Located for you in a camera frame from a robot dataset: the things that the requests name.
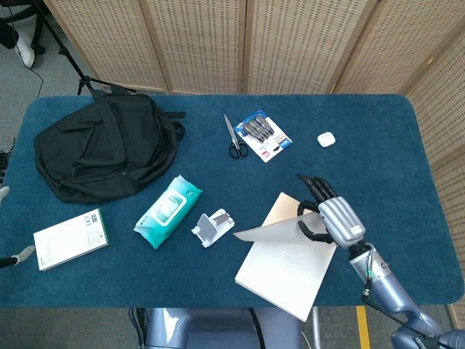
scissor handle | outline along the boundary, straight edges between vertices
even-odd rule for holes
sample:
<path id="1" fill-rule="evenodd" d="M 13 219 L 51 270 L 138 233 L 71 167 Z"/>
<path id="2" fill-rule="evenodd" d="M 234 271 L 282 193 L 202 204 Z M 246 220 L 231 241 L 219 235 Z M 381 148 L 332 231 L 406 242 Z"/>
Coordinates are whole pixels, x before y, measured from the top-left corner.
<path id="1" fill-rule="evenodd" d="M 240 153 L 239 151 L 236 149 L 235 147 L 235 144 L 231 142 L 230 144 L 230 156 L 233 158 L 233 159 L 239 159 L 240 158 Z"/>
<path id="2" fill-rule="evenodd" d="M 230 156 L 233 159 L 239 159 L 241 156 L 248 155 L 248 148 L 244 142 L 238 141 L 239 149 L 235 147 L 234 143 L 230 144 Z"/>
<path id="3" fill-rule="evenodd" d="M 239 141 L 239 154 L 240 156 L 247 156 L 248 155 L 248 148 L 247 144 L 244 142 Z"/>

robot finger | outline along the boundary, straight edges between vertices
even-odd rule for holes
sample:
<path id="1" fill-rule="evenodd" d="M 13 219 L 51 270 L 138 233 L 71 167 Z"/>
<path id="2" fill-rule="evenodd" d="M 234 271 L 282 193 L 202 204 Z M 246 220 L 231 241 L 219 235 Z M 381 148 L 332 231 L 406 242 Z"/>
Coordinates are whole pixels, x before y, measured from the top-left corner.
<path id="1" fill-rule="evenodd" d="M 333 190 L 333 188 L 329 185 L 329 183 L 326 182 L 323 178 L 319 178 L 319 177 L 314 177 L 314 178 L 319 188 L 325 191 L 329 195 L 330 198 L 336 198 L 338 196 L 336 192 Z"/>
<path id="2" fill-rule="evenodd" d="M 297 222 L 301 232 L 310 240 L 318 242 L 326 242 L 327 244 L 332 244 L 334 242 L 333 238 L 329 234 L 315 234 L 313 233 L 307 225 L 301 220 Z"/>
<path id="3" fill-rule="evenodd" d="M 316 202 L 303 200 L 300 202 L 299 207 L 297 207 L 297 215 L 302 216 L 304 214 L 305 209 L 309 209 L 310 211 L 320 213 L 320 210 L 318 209 L 318 205 Z"/>
<path id="4" fill-rule="evenodd" d="M 326 197 L 326 195 L 323 195 L 323 193 L 317 188 L 317 186 L 314 183 L 313 178 L 304 176 L 303 174 L 298 174 L 297 177 L 300 180 L 304 181 L 304 183 L 309 188 L 310 193 L 312 193 L 313 197 L 317 201 L 317 203 L 320 204 L 329 198 L 329 197 Z"/>

blister package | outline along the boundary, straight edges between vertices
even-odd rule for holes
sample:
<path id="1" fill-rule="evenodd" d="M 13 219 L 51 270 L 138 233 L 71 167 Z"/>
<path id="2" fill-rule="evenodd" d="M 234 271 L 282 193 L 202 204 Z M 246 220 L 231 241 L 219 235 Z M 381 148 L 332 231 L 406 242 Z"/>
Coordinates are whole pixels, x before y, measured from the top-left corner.
<path id="1" fill-rule="evenodd" d="M 292 143 L 283 130 L 262 110 L 252 113 L 234 127 L 234 130 L 264 162 L 271 160 Z"/>

scissors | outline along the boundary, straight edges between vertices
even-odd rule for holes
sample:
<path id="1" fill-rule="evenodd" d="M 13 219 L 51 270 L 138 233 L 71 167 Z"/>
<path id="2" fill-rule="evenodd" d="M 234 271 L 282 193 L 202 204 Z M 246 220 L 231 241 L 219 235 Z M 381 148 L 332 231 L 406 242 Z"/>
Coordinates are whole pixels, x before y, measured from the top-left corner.
<path id="1" fill-rule="evenodd" d="M 233 127 L 231 126 L 229 119 L 227 118 L 226 114 L 224 115 L 225 115 L 227 130 L 230 132 L 231 140 L 232 140 L 230 144 L 230 156 L 233 159 L 239 159 L 241 156 L 247 156 L 248 155 L 247 145 L 244 142 L 238 140 L 238 138 L 234 134 L 234 130 L 233 130 Z"/>

tripod leg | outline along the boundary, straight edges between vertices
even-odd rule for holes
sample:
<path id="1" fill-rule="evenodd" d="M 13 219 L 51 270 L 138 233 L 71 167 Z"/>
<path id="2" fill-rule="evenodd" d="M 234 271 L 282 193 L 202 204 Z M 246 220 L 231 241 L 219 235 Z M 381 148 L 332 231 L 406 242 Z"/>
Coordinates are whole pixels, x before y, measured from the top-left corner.
<path id="1" fill-rule="evenodd" d="M 82 81 L 80 81 L 80 82 L 79 82 L 79 88 L 78 88 L 78 96 L 80 96 L 80 95 L 81 95 L 81 92 L 82 92 L 82 87 L 83 87 L 83 86 L 84 86 L 83 82 L 82 82 Z"/>

